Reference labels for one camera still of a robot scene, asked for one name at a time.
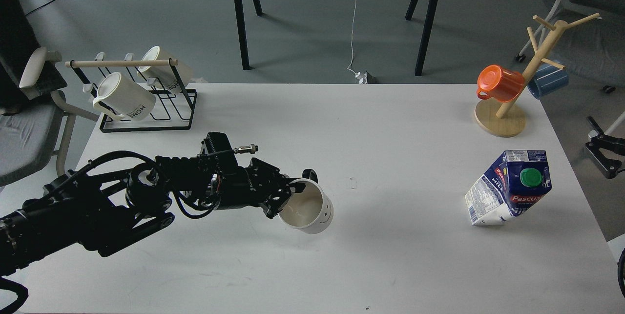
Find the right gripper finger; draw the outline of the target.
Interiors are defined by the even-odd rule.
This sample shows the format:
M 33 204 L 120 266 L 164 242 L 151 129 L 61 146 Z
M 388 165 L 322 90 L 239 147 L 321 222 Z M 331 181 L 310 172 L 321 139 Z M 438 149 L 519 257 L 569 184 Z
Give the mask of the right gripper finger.
M 612 160 L 601 152 L 601 149 L 614 152 L 618 155 L 625 155 L 625 147 L 622 143 L 599 143 L 599 142 L 587 142 L 585 143 L 585 149 L 594 160 L 594 164 L 600 170 L 602 175 L 607 179 L 615 178 L 620 172 L 624 171 L 621 168 L 623 163 L 618 160 Z
M 589 139 L 589 142 L 585 143 L 585 147 L 589 149 L 589 151 L 598 153 L 600 149 L 606 149 L 620 156 L 625 155 L 624 138 L 616 138 L 603 132 L 592 116 L 587 116 L 587 120 L 592 129 L 596 132 L 596 134 Z

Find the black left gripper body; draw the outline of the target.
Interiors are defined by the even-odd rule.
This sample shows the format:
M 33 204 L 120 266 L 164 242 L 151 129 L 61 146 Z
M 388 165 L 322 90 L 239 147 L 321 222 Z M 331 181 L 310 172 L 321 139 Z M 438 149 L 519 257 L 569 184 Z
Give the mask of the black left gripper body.
M 261 208 L 261 202 L 274 192 L 290 192 L 288 178 L 279 168 L 252 158 L 248 167 L 237 167 L 232 174 L 221 174 L 221 185 L 215 194 L 219 198 L 216 209 Z

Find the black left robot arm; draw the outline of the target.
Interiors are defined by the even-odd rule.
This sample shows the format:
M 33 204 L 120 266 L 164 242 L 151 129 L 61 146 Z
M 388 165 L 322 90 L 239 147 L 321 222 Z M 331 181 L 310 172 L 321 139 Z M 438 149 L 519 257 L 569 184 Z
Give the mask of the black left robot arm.
M 43 197 L 1 218 L 1 289 L 17 296 L 1 312 L 13 314 L 27 300 L 28 289 L 7 278 L 16 270 L 76 243 L 110 256 L 168 227 L 172 203 L 194 220 L 248 206 L 274 218 L 306 182 L 318 181 L 313 169 L 297 179 L 257 158 L 237 164 L 237 154 L 257 149 L 232 147 L 223 132 L 209 132 L 192 158 L 113 151 L 45 185 Z

